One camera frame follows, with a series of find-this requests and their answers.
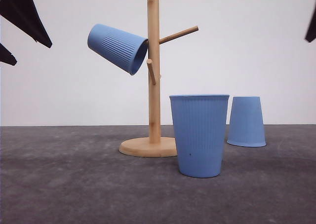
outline blue cup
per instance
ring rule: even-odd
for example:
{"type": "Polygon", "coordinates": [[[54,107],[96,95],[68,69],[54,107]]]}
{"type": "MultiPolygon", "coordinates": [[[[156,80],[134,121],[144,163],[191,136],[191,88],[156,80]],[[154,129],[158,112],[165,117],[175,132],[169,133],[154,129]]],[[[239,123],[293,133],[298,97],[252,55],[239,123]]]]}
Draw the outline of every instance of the blue cup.
{"type": "Polygon", "coordinates": [[[122,30],[97,24],[90,31],[88,47],[134,75],[144,61],[148,41],[146,38],[122,30]]]}
{"type": "Polygon", "coordinates": [[[170,96],[182,174],[197,178],[220,174],[229,95],[170,96]]]}
{"type": "Polygon", "coordinates": [[[234,97],[228,144],[242,147],[266,145],[260,97],[234,97]]]}

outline white wall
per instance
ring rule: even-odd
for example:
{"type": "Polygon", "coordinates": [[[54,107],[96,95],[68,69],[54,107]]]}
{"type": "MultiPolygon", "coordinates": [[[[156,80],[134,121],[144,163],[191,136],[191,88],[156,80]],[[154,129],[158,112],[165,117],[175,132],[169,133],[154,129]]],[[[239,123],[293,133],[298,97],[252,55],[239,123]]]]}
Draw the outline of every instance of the white wall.
{"type": "MultiPolygon", "coordinates": [[[[91,27],[147,35],[147,0],[34,0],[53,46],[2,21],[18,60],[1,64],[4,126],[148,123],[147,67],[130,76],[86,45],[91,27]]],[[[304,36],[315,0],[160,0],[161,121],[170,94],[261,97],[266,124],[316,123],[316,42],[304,36]]]]}

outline wooden stand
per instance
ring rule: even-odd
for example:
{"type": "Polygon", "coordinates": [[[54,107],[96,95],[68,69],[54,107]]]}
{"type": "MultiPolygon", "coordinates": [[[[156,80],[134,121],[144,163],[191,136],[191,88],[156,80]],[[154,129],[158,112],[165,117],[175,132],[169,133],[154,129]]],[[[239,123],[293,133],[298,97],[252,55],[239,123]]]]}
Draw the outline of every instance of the wooden stand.
{"type": "Polygon", "coordinates": [[[186,34],[198,27],[178,32],[160,39],[159,0],[147,0],[148,9],[148,81],[149,81],[149,137],[124,141],[119,151],[126,155],[141,157],[176,156],[174,138],[162,138],[160,129],[160,55],[159,45],[186,34]]]}

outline gray carpet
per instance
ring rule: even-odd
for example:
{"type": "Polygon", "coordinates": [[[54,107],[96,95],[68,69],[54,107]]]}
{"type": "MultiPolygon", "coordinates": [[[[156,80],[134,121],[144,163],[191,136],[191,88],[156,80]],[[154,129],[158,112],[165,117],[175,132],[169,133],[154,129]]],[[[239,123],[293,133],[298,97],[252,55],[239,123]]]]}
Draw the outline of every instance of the gray carpet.
{"type": "MultiPolygon", "coordinates": [[[[3,224],[316,224],[316,125],[266,126],[268,145],[225,145],[222,173],[119,153],[147,126],[3,127],[3,224]]],[[[173,136],[172,126],[163,126],[173,136]]]]}

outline black object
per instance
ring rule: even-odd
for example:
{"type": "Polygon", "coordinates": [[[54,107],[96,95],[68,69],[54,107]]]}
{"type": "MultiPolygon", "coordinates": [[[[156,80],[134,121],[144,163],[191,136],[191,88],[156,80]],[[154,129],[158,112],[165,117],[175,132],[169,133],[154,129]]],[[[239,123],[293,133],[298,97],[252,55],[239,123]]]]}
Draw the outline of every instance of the black object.
{"type": "Polygon", "coordinates": [[[15,65],[17,62],[15,57],[11,54],[11,52],[8,51],[1,43],[0,43],[0,61],[10,64],[10,65],[15,65]]]}
{"type": "Polygon", "coordinates": [[[308,42],[312,42],[313,40],[315,40],[315,38],[316,38],[316,7],[311,19],[310,26],[306,33],[305,40],[307,40],[308,42]]]}
{"type": "MultiPolygon", "coordinates": [[[[33,0],[0,0],[0,14],[35,41],[48,48],[52,46],[33,0]]],[[[0,51],[0,61],[16,64],[14,56],[3,45],[0,51]]]]}

